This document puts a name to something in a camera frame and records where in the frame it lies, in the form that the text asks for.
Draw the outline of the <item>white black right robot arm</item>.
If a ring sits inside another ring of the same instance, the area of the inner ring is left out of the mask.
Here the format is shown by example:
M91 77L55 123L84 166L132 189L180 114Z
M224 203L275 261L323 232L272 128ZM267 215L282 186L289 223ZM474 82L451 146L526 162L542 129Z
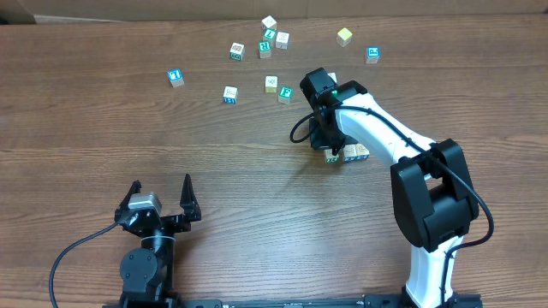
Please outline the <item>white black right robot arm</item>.
M366 295L361 306L481 307L478 294L451 287L456 252L479 215L462 148L451 139L435 142L413 132L364 86L354 80L338 85L323 68L306 74L300 89L326 146L339 152L355 139L389 166L396 223L412 246L402 291Z

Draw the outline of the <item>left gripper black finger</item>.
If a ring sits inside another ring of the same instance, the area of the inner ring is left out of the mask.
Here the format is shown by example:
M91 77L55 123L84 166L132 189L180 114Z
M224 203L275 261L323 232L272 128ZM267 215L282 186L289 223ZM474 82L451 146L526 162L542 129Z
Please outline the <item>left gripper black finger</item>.
M128 193L126 194L126 196L124 197L122 202L116 208L115 213L116 214L122 214L125 210L127 210L129 200L131 199L131 197L134 194L140 193L141 188L142 188L142 185L141 185L140 181L139 180L134 181L132 183L131 187L129 188Z
M192 179L189 174L185 174L179 205L183 209L183 215L187 222L201 220L201 209L195 197Z

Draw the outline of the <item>green R letter block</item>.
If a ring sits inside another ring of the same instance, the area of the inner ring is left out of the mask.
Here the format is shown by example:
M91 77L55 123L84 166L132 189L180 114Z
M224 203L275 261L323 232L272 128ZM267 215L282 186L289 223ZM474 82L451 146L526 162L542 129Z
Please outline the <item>green R letter block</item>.
M331 149L324 150L325 162L326 163L337 163L339 161L339 155L334 154Z

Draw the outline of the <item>yellow-top wooden block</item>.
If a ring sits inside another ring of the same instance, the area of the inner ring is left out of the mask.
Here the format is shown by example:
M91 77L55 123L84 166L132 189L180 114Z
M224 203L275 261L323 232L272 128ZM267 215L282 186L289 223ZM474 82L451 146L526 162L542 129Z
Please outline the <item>yellow-top wooden block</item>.
M356 144L355 149L357 160L367 160L369 158L370 152L363 144Z

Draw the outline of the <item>blue D letter block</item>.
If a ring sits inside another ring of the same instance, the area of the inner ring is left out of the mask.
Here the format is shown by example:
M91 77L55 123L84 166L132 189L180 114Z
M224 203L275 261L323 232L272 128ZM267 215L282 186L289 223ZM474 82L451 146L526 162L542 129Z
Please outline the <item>blue D letter block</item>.
M328 73L328 75L331 77L331 79L333 80L333 82L337 83L337 76L335 73Z

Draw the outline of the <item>green F letter block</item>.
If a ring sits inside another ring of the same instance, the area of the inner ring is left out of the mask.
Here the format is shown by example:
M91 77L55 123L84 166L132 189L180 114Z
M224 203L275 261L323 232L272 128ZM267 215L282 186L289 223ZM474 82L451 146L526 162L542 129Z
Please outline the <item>green F letter block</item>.
M288 86L282 86L277 96L277 100L282 104L290 104L293 97L293 89Z

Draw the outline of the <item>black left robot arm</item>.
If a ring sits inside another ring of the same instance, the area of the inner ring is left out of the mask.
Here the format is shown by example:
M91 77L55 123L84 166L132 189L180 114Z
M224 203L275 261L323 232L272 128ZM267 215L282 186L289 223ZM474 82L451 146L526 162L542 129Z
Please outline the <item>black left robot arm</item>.
M182 213L162 216L162 204L153 193L142 193L134 181L115 210L115 222L140 238L140 247L129 251L120 263L122 295L120 307L182 307L174 288L176 234L189 232L201 219L192 180L186 175L179 205Z

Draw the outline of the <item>blue T letter block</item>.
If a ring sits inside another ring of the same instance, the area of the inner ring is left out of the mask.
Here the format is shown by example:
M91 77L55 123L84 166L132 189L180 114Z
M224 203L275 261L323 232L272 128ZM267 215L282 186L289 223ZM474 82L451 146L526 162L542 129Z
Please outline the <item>blue T letter block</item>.
M358 157L355 145L345 145L342 151L343 151L343 161L345 163L354 161Z

